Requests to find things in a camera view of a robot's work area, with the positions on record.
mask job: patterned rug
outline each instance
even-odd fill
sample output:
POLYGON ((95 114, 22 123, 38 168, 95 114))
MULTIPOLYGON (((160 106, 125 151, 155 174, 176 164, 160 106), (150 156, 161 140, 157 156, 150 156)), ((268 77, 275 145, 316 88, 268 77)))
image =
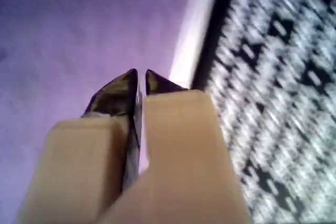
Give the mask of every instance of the patterned rug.
POLYGON ((255 223, 336 223, 336 0, 216 0, 210 92, 255 223))

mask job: purple floor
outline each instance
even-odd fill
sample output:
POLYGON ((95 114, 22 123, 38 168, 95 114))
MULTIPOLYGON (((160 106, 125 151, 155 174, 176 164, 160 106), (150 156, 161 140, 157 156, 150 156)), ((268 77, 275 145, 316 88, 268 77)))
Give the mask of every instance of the purple floor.
POLYGON ((187 0, 0 0, 0 223, 45 136, 132 67, 168 76, 187 0))

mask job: black and white rug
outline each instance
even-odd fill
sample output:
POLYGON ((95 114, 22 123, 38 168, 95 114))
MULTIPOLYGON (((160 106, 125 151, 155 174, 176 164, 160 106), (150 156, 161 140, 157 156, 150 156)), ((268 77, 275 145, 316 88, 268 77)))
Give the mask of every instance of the black and white rug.
POLYGON ((216 0, 211 93, 255 223, 336 223, 336 0, 216 0))

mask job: purple carpet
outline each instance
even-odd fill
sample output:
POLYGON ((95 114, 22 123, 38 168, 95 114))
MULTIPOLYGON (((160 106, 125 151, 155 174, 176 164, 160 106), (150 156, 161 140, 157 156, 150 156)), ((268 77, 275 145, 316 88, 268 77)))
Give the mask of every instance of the purple carpet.
POLYGON ((136 67, 168 76, 187 0, 0 0, 0 223, 12 223, 48 130, 136 67))

